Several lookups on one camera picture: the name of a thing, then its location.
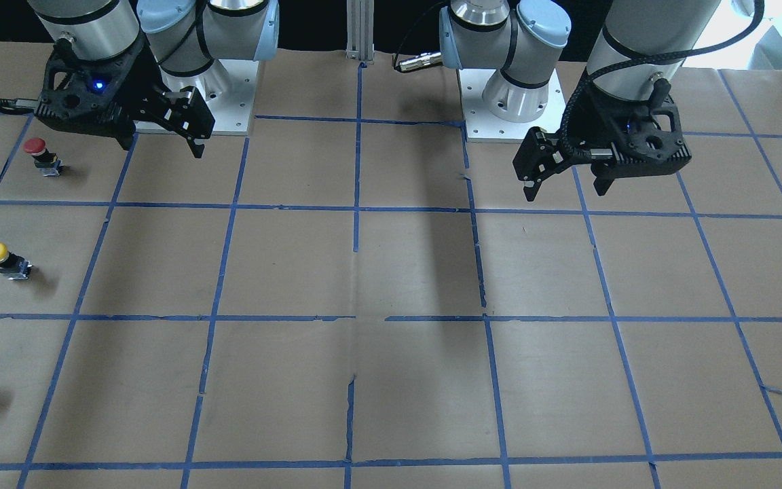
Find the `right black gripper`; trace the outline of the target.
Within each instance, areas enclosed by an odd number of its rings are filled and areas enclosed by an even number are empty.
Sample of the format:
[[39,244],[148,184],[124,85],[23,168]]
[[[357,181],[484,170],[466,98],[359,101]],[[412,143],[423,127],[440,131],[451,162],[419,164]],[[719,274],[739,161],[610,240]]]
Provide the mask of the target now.
[[109,59],[112,80],[111,133],[124,151],[134,144],[136,122],[158,125],[183,137],[194,158],[201,158],[215,118],[195,86],[171,89],[146,41],[133,41]]

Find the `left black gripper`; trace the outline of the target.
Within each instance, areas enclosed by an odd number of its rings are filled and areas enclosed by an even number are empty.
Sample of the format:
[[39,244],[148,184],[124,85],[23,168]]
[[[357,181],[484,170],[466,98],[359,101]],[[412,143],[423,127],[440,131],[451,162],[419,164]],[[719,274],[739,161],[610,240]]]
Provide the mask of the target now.
[[[597,88],[575,92],[578,97],[569,99],[567,104],[567,109],[571,109],[567,123],[562,122],[553,133],[531,127],[513,158],[513,168],[529,203],[535,200],[540,186],[549,177],[574,165],[590,164],[606,169],[620,158],[620,134],[608,124],[608,109],[611,103],[619,108],[620,100]],[[606,195],[615,180],[617,177],[612,175],[595,175],[593,188],[597,195]]]

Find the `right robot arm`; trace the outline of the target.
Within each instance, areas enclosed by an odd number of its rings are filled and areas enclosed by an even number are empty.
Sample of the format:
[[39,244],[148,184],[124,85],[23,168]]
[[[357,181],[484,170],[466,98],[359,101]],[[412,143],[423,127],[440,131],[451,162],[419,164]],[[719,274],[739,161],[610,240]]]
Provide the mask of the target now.
[[201,158],[221,99],[223,60],[276,55],[276,1],[31,1],[53,39],[38,99],[50,129],[130,149],[136,122],[183,137]]

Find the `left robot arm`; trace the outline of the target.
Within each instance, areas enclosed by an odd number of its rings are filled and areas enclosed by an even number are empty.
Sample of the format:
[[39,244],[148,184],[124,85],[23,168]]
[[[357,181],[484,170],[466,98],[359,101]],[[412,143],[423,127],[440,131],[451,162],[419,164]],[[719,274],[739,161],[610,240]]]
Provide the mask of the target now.
[[[556,131],[533,125],[513,158],[528,201],[574,165],[589,165],[604,195],[619,179],[677,173],[692,154],[671,78],[692,56],[716,1],[614,1]],[[574,38],[557,1],[449,1],[439,13],[443,64],[489,69],[482,100],[496,117],[533,124]]]

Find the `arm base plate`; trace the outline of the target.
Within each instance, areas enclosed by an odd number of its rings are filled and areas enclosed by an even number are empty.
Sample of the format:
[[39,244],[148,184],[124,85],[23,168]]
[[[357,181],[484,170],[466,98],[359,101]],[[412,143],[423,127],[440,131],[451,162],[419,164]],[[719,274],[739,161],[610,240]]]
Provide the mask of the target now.
[[193,77],[162,71],[162,80],[171,89],[198,88],[214,115],[214,136],[248,136],[262,67],[258,61],[215,60],[207,71]]
[[561,126],[565,99],[556,71],[537,89],[513,86],[497,69],[460,69],[458,78],[470,142],[519,143],[531,127],[553,133]]

